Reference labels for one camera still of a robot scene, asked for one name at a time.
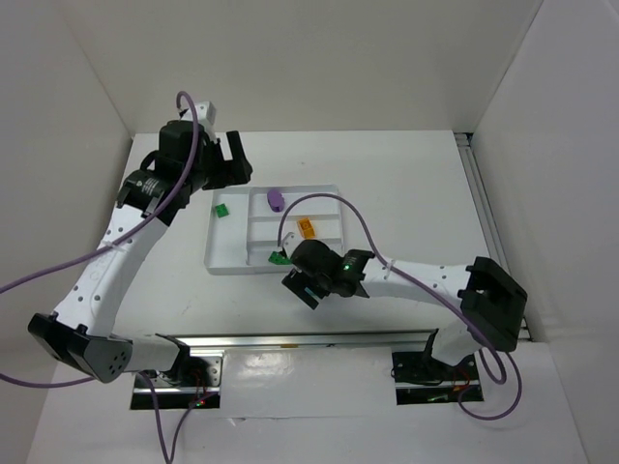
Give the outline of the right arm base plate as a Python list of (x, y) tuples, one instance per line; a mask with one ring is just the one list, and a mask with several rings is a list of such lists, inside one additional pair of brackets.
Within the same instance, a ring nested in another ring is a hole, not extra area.
[(484, 400), (473, 355), (449, 366), (419, 351), (400, 351), (392, 353), (392, 362), (398, 406), (457, 403), (460, 396), (463, 402)]

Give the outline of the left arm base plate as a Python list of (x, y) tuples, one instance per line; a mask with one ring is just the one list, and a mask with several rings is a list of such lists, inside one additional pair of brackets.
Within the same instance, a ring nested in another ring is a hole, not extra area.
[(191, 404), (196, 409), (216, 410), (221, 406), (223, 351), (197, 350), (191, 363), (176, 380), (158, 371), (149, 371), (161, 410), (185, 410)]

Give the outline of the yellow lego brick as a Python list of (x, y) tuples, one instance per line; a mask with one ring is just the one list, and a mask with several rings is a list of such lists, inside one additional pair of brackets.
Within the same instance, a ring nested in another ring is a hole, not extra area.
[(298, 219), (297, 225), (304, 240), (313, 240), (317, 237), (313, 224), (309, 218), (303, 217)]

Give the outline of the green 2x2 lego brick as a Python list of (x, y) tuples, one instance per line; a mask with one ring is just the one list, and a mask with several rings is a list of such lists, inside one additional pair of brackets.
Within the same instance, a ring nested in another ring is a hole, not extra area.
[(225, 218), (229, 216), (229, 210), (225, 204), (221, 203), (214, 207), (214, 214), (217, 218)]

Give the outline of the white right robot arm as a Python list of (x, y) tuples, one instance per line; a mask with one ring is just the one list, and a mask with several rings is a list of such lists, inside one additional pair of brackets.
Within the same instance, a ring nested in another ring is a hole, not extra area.
[(527, 303), (525, 290), (494, 260), (436, 266), (387, 259), (368, 250), (338, 255), (317, 240), (287, 235), (282, 252), (293, 268), (283, 285), (310, 308), (331, 295), (397, 298), (443, 305), (456, 317), (427, 343), (427, 356), (455, 366), (483, 347), (512, 353)]

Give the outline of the green 2x4 lego brick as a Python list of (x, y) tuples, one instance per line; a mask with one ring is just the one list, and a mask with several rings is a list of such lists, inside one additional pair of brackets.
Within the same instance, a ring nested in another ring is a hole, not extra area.
[(289, 266), (291, 264), (290, 259), (283, 251), (273, 251), (268, 258), (268, 262), (276, 266)]

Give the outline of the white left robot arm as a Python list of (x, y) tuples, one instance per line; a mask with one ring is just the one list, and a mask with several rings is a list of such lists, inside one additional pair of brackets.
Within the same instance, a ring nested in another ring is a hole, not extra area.
[(247, 184), (252, 167), (237, 131), (226, 133), (231, 157), (202, 125), (170, 121), (159, 146), (123, 182), (110, 222), (70, 293), (28, 332), (56, 361), (102, 383), (125, 372), (158, 371), (172, 384), (203, 365), (180, 340), (165, 334), (118, 335), (117, 313), (146, 256), (199, 190)]

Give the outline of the purple oval lego brick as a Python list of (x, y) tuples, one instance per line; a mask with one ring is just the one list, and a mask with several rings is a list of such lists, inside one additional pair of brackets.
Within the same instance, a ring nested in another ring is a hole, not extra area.
[(270, 209), (275, 213), (282, 212), (285, 207), (283, 195), (277, 188), (271, 188), (267, 191), (267, 203)]

